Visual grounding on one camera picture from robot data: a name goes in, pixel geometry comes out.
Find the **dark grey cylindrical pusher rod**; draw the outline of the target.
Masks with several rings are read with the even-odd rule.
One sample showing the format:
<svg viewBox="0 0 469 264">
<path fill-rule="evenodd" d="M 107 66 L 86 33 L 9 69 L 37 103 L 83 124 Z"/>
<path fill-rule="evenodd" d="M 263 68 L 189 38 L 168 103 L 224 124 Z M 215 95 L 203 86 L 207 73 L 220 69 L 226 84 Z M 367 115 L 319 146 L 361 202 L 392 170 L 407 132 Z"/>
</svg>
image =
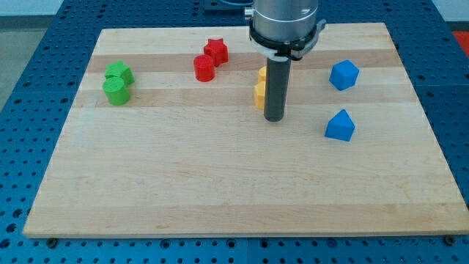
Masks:
<svg viewBox="0 0 469 264">
<path fill-rule="evenodd" d="M 269 122 L 279 122 L 284 117 L 290 68 L 290 59 L 267 59 L 264 117 Z"/>
</svg>

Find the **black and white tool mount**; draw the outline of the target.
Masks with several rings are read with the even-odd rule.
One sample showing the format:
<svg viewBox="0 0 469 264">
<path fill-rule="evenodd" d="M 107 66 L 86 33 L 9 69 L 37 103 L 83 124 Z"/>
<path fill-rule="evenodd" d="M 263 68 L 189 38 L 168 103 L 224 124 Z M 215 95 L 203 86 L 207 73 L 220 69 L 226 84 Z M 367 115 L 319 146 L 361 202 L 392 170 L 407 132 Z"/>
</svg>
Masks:
<svg viewBox="0 0 469 264">
<path fill-rule="evenodd" d="M 263 37 L 254 28 L 254 23 L 249 23 L 249 40 L 254 49 L 266 56 L 268 59 L 277 62 L 285 62 L 288 59 L 293 61 L 301 60 L 317 44 L 319 35 L 325 28 L 326 20 L 317 22 L 314 28 L 305 36 L 292 41 L 274 41 Z"/>
</svg>

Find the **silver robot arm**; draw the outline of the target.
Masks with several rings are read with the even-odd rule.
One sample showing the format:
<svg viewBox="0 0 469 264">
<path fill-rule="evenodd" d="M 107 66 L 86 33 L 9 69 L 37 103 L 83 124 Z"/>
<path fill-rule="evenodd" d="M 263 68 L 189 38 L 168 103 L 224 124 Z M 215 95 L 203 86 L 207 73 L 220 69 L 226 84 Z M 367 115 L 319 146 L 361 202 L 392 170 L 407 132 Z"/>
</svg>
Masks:
<svg viewBox="0 0 469 264">
<path fill-rule="evenodd" d="M 300 61 L 317 44 L 326 21 L 317 20 L 317 0 L 254 0 L 245 11 L 249 39 L 266 57 L 264 117 L 284 117 L 291 62 Z"/>
</svg>

